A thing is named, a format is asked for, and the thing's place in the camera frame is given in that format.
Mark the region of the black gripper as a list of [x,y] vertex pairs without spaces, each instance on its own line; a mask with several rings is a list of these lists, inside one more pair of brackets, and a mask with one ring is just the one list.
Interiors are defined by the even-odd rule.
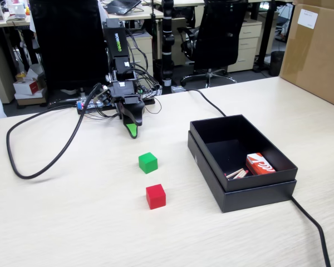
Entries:
[[111,102],[118,103],[123,125],[130,137],[136,139],[138,127],[143,124],[143,113],[145,104],[140,101],[135,92],[133,81],[113,82],[111,87]]

